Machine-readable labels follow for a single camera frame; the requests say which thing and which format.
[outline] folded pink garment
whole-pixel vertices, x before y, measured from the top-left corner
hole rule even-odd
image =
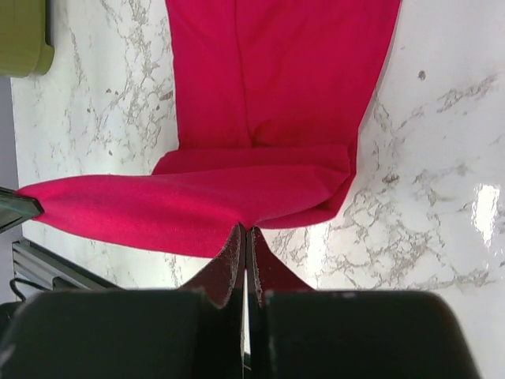
[[[38,221],[137,248],[214,257],[233,225],[334,217],[400,0],[167,0],[180,149],[151,176],[28,186]]]

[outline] green object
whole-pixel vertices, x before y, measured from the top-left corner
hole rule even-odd
[[[53,57],[46,43],[46,0],[0,0],[0,75],[45,74]]]

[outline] white marble countertop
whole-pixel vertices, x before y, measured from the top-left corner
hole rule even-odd
[[[163,0],[58,0],[45,77],[12,81],[20,185],[148,174],[176,149]],[[266,231],[319,288],[421,288],[455,310],[485,378],[505,377],[505,2],[404,0],[338,217]],[[24,236],[124,287],[174,287],[206,260]]]

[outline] fabric fold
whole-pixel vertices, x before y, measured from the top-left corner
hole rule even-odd
[[[180,149],[150,176],[28,186],[63,231],[214,257],[236,223],[301,227],[339,211],[400,0],[166,0]]]

